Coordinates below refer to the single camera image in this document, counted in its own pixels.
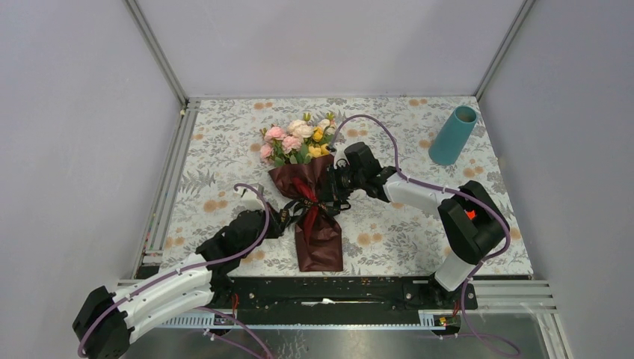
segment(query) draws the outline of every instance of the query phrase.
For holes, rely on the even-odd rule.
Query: table surface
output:
[[[289,202],[268,176],[272,166],[259,158],[262,136],[258,129],[272,123],[286,127],[304,112],[321,119],[332,111],[337,123],[353,114],[370,114],[385,123],[398,142],[401,168],[410,177],[454,188],[468,180],[480,182],[511,225],[511,247],[485,263],[479,274],[531,274],[531,263],[481,117],[454,165],[437,165],[429,158],[431,142],[459,105],[471,106],[479,113],[476,99],[470,96],[202,101],[161,267],[171,266],[195,251],[244,210],[233,193],[235,183],[261,183],[275,208]],[[393,165],[392,144],[374,123],[353,120],[342,134],[345,144],[364,141],[383,166]],[[294,232],[287,230],[279,239],[266,239],[232,275],[429,275],[449,252],[443,225],[432,215],[369,198],[362,191],[353,193],[350,202],[352,208],[336,217],[342,228],[344,271],[299,272]]]

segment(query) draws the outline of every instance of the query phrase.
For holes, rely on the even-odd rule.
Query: teal cylinder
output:
[[[453,165],[467,143],[478,114],[469,106],[458,106],[449,116],[443,128],[438,132],[436,140],[429,147],[431,160],[439,165]]]

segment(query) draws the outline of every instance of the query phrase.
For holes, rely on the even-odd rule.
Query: purple cable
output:
[[[213,340],[218,339],[218,340],[220,340],[221,342],[225,342],[225,343],[227,343],[227,344],[229,344],[229,345],[231,345],[231,346],[235,346],[236,348],[240,348],[240,349],[244,350],[245,352],[247,352],[247,353],[249,353],[249,354],[253,355],[254,357],[256,357],[256,358],[258,358],[258,359],[265,359],[263,356],[258,355],[258,354],[257,354],[256,352],[254,352],[253,350],[251,350],[251,349],[247,348],[246,346],[243,346],[243,345],[242,345],[242,344],[240,344],[240,343],[236,343],[236,342],[234,342],[233,340],[228,340],[227,338],[224,338],[224,337],[222,337],[222,336],[220,336],[220,335],[215,335],[215,334],[210,334],[210,333],[205,333],[205,335],[207,335],[207,336],[211,337]]]
[[[259,234],[258,239],[252,245],[250,245],[247,249],[243,250],[242,252],[238,252],[236,254],[233,254],[232,256],[228,256],[228,257],[225,257],[225,258],[220,258],[219,260],[211,260],[209,262],[204,262],[204,263],[190,264],[189,266],[182,267],[180,269],[181,273],[183,271],[187,271],[189,269],[194,269],[194,268],[199,268],[199,267],[206,267],[206,266],[212,266],[214,264],[225,263],[225,262],[229,262],[230,260],[234,260],[235,258],[242,257],[245,254],[251,252],[255,247],[257,247],[262,242],[262,240],[264,240],[264,237],[266,236],[266,229],[268,228],[268,222],[269,222],[269,219],[270,219],[270,213],[268,212],[268,206],[266,205],[266,199],[264,198],[263,194],[259,193],[255,188],[251,187],[250,185],[247,185],[245,183],[236,183],[233,186],[233,189],[237,190],[238,187],[244,187],[244,188],[248,189],[249,191],[252,191],[253,193],[255,193],[256,196],[258,197],[258,199],[264,205],[264,214],[265,214],[265,216],[264,216],[264,228],[262,229],[262,232]],[[132,299],[133,297],[135,297],[139,293],[143,292],[145,289],[148,289],[151,286],[153,286],[153,285],[155,285],[157,283],[160,283],[163,280],[166,280],[166,279],[168,279],[170,277],[173,277],[174,275],[177,275],[177,274],[178,274],[178,272],[176,272],[176,270],[170,270],[168,273],[165,273],[161,277],[157,277],[155,280],[152,280],[151,282],[143,285],[142,287],[137,288],[134,292],[131,292],[130,293],[130,299]],[[88,330],[86,331],[86,334],[84,334],[84,336],[79,341],[79,347],[77,348],[77,355],[80,358],[88,358],[86,353],[84,353],[84,347],[86,346],[86,341],[88,340],[90,335],[95,331],[95,328],[97,327],[97,325],[99,325],[103,321],[103,319],[106,316],[108,316],[108,314],[110,314],[113,310],[117,309],[121,304],[125,303],[127,300],[128,300],[128,298],[121,298],[119,301],[117,301],[116,303],[112,304],[108,309],[106,309],[103,313],[101,313],[100,316],[97,317],[97,319],[93,322],[92,325],[90,325],[90,327],[88,327]]]
[[[214,310],[212,308],[198,307],[196,309],[205,310],[207,312],[214,313],[217,316],[221,316],[221,317],[223,317],[225,319],[228,319],[228,320],[236,323],[237,325],[240,325],[243,329],[246,330],[247,333],[249,333],[249,335],[251,335],[258,342],[259,346],[261,346],[262,349],[264,349],[268,359],[273,359],[274,358],[273,353],[271,353],[271,350],[269,350],[269,348],[266,346],[266,344],[264,344],[264,342],[251,329],[249,329],[249,327],[247,327],[243,322],[240,322],[236,318],[233,318],[232,316],[229,316],[229,315],[227,315],[225,313],[219,312],[219,311]]]
[[[330,143],[328,144],[329,147],[334,148],[334,143],[335,140],[337,138],[337,136],[339,135],[339,132],[341,131],[341,128],[343,127],[343,125],[345,125],[348,121],[350,120],[354,120],[355,118],[367,118],[369,120],[374,121],[377,125],[379,125],[387,134],[387,136],[390,138],[390,140],[392,141],[392,145],[394,146],[394,167],[396,168],[396,173],[403,178],[405,181],[407,182],[411,182],[415,185],[420,185],[422,187],[425,188],[429,188],[429,189],[433,189],[435,191],[444,191],[444,192],[448,192],[451,194],[456,194],[458,196],[461,196],[462,198],[465,198],[467,200],[470,200],[471,202],[477,204],[478,206],[480,206],[482,209],[484,209],[485,211],[487,211],[493,218],[496,219],[496,221],[498,221],[498,223],[500,223],[500,225],[502,225],[502,230],[504,230],[504,234],[506,237],[506,241],[504,243],[504,247],[502,247],[502,249],[500,249],[499,251],[493,253],[493,254],[489,254],[487,256],[485,256],[484,258],[482,258],[482,260],[480,261],[480,263],[478,263],[477,266],[475,266],[475,268],[469,273],[469,275],[467,275],[467,279],[462,283],[462,292],[461,292],[461,308],[462,308],[462,316],[464,317],[464,322],[467,324],[467,327],[471,330],[471,332],[473,333],[473,336],[478,338],[487,348],[489,348],[489,350],[491,350],[492,352],[495,352],[499,355],[503,355],[505,357],[508,358],[517,358],[520,356],[521,352],[520,350],[517,348],[516,345],[512,345],[516,350],[517,353],[515,354],[509,354],[506,352],[503,352],[501,350],[499,350],[498,348],[492,346],[491,344],[489,344],[488,342],[486,342],[484,340],[484,334],[478,334],[475,330],[473,330],[473,328],[471,327],[471,323],[469,323],[469,320],[467,319],[467,312],[465,311],[465,297],[467,295],[467,284],[469,282],[469,279],[473,278],[473,275],[482,267],[482,265],[484,264],[484,262],[486,262],[487,260],[497,257],[500,254],[506,252],[508,250],[508,248],[511,246],[511,234],[509,233],[509,229],[506,226],[506,224],[504,223],[504,220],[502,219],[502,217],[500,215],[498,215],[493,209],[491,209],[489,206],[487,206],[485,203],[483,203],[482,201],[478,200],[477,198],[474,198],[464,192],[458,191],[457,189],[453,189],[453,188],[447,188],[447,187],[442,187],[440,185],[434,185],[431,183],[427,183],[427,182],[423,182],[423,181],[419,181],[417,179],[413,179],[413,178],[409,178],[407,176],[405,176],[403,174],[403,172],[401,171],[401,167],[398,165],[398,145],[396,144],[396,139],[394,138],[394,136],[392,135],[392,133],[390,133],[390,131],[387,129],[387,127],[385,127],[384,124],[382,124],[379,120],[377,120],[376,118],[369,116],[367,114],[356,114],[354,116],[350,116],[348,118],[346,118],[345,120],[343,120],[343,122],[341,122],[341,124],[339,125],[339,127],[337,127],[334,135],[333,135],[333,139],[330,141]]]

